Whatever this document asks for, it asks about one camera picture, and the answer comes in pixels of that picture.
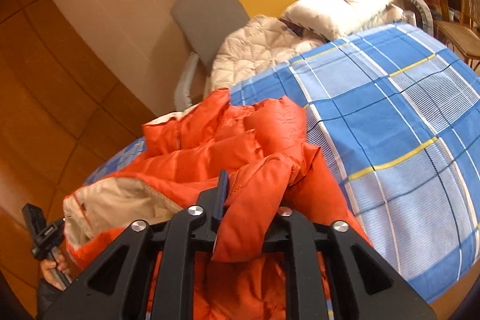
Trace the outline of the person left hand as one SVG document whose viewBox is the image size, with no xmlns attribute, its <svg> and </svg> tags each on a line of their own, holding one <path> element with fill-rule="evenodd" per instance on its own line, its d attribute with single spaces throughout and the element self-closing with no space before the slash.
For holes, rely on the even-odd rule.
<svg viewBox="0 0 480 320">
<path fill-rule="evenodd" d="M 66 257 L 60 247 L 56 247 L 53 257 L 47 257 L 40 261 L 42 277 L 50 285 L 63 291 L 67 285 L 62 282 L 59 275 L 62 274 L 66 279 L 71 279 L 71 271 Z"/>
</svg>

